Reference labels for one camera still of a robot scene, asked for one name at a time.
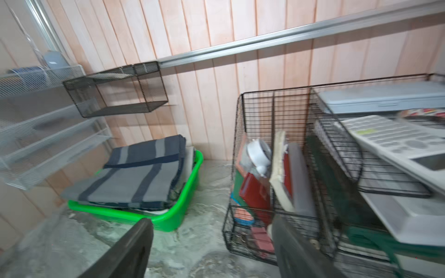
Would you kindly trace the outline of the grey navy striped scarf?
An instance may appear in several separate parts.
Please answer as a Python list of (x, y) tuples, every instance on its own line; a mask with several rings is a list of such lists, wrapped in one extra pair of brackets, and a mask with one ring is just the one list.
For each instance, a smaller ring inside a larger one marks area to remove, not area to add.
[(95, 206), (164, 210), (179, 198), (194, 159), (195, 148), (181, 135), (115, 148), (99, 173), (61, 196)]

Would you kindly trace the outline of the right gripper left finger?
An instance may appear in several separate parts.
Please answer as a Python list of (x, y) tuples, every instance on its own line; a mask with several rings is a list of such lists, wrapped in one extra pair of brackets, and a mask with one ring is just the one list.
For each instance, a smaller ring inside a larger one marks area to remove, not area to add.
[(154, 239), (154, 226), (144, 218), (124, 234), (82, 278), (143, 278)]

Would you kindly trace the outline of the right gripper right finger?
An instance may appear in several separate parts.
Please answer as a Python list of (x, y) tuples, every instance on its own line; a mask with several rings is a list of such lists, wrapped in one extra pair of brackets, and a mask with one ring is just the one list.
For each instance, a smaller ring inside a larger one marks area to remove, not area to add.
[(344, 274), (285, 218), (272, 221), (272, 242), (283, 278), (343, 278)]

